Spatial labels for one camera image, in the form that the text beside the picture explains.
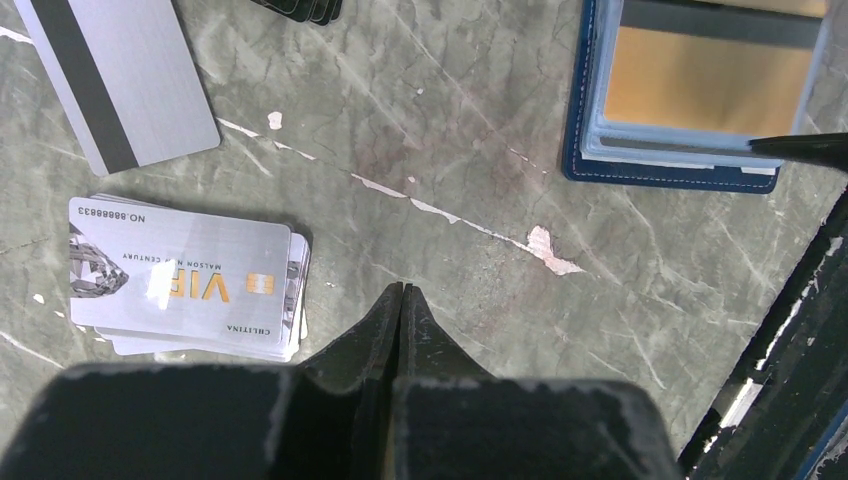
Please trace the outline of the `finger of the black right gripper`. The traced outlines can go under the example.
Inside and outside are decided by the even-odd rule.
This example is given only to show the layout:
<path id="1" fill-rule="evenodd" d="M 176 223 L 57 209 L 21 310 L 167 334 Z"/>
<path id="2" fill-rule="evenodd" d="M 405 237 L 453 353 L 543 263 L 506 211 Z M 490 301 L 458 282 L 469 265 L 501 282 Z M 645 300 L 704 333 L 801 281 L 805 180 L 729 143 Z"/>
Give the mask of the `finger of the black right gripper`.
<path id="1" fill-rule="evenodd" d="M 758 138 L 748 145 L 754 154 L 847 172 L 846 133 Z"/>

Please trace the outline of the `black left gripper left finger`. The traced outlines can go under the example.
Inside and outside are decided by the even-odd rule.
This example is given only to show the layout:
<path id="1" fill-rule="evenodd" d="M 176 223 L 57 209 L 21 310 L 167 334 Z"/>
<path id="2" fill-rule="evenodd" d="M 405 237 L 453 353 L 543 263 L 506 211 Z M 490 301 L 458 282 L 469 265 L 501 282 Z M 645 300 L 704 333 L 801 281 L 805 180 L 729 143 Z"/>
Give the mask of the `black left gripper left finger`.
<path id="1" fill-rule="evenodd" d="M 403 286 L 297 366 L 89 363 L 37 396 L 5 479 L 379 479 Z"/>

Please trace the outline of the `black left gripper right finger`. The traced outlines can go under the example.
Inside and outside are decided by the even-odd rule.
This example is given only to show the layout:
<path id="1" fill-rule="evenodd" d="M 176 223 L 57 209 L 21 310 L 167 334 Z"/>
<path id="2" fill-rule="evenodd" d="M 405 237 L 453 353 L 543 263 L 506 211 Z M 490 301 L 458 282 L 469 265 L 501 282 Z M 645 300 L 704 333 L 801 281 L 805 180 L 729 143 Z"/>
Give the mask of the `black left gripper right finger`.
<path id="1" fill-rule="evenodd" d="M 404 291 L 393 382 L 394 479 L 678 479 L 663 418 L 637 385 L 497 378 Z"/>

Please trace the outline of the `gold magnetic stripe card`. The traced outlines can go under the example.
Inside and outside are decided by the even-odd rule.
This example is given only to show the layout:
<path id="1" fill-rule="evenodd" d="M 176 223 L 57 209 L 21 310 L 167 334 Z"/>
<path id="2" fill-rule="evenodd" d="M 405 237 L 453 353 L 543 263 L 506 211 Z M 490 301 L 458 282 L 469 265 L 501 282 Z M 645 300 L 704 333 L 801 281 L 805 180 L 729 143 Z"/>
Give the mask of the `gold magnetic stripe card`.
<path id="1" fill-rule="evenodd" d="M 789 133 L 827 1 L 624 1 L 602 108 L 612 123 Z"/>

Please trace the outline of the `blue leather card holder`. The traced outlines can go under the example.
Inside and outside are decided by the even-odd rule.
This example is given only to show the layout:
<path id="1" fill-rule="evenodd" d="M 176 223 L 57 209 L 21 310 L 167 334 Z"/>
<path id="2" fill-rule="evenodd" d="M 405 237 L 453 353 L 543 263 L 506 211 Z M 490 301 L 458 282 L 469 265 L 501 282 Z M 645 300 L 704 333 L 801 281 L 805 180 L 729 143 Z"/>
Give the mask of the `blue leather card holder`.
<path id="1" fill-rule="evenodd" d="M 794 128 L 783 135 L 754 137 L 612 123 L 604 119 L 602 108 L 622 2 L 588 1 L 583 5 L 562 147 L 564 175 L 579 182 L 753 194 L 771 192 L 782 160 L 752 153 L 748 141 L 801 132 L 828 42 L 832 3 L 827 1 L 830 6 Z"/>

